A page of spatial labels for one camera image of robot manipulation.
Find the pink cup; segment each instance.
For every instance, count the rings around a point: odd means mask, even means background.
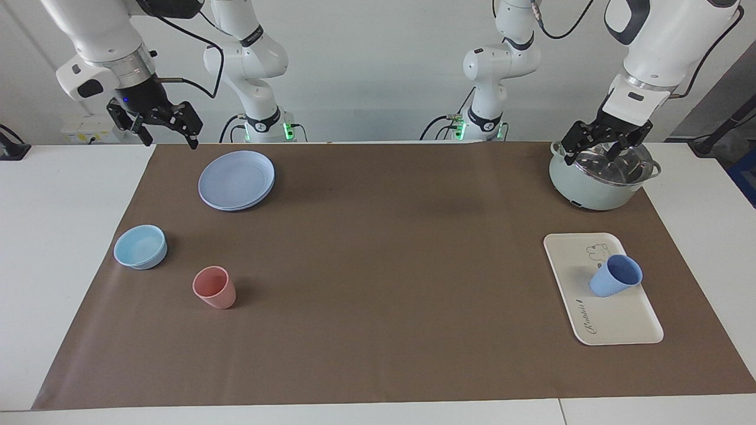
[[[234,282],[231,282],[226,269],[217,265],[211,265],[197,273],[192,289],[202,301],[217,309],[227,309],[236,301]]]

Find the table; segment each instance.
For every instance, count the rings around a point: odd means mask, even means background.
[[[664,173],[646,190],[752,374],[756,211],[714,160],[648,144]],[[747,423],[756,396],[381,405],[30,408],[153,150],[35,147],[0,166],[0,423]],[[42,261],[33,262],[34,258]]]

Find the white tray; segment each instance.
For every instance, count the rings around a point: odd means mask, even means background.
[[[609,256],[627,255],[617,237],[608,233],[550,234],[544,246],[572,330],[581,343],[656,344],[664,339],[662,325],[642,285],[606,298],[597,296],[588,286]]]

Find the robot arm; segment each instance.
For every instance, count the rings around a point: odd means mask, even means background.
[[[670,98],[730,25],[739,0],[611,0],[605,22],[629,49],[624,73],[615,77],[591,124],[577,121],[562,140],[565,161],[599,143],[614,143],[610,160],[641,144],[651,115]]]
[[[464,117],[464,139],[495,137],[507,100],[501,81],[528,75],[538,68],[541,50],[535,44],[535,24],[530,0],[501,0],[496,27],[504,35],[503,43],[471,50],[465,56],[465,76],[476,89]]]
[[[277,142],[293,138],[288,122],[291,115],[276,103],[271,86],[264,78],[282,76],[289,66],[284,48],[268,36],[257,20],[252,2],[210,0],[215,22],[236,40],[220,43],[225,53],[223,81],[239,96],[246,115],[251,141]],[[217,73],[220,54],[205,50],[205,67]]]
[[[42,0],[42,5],[76,48],[76,56],[56,72],[72,99],[115,91],[107,109],[119,128],[149,146],[153,139],[143,125],[165,126],[197,147],[202,121],[189,102],[168,100],[155,74],[155,53],[145,48],[129,18],[138,8],[161,17],[193,17],[200,0]]]

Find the plate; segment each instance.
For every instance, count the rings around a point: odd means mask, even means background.
[[[265,199],[273,188],[275,169],[263,154],[239,150],[212,161],[200,175],[200,198],[221,211],[241,211]]]

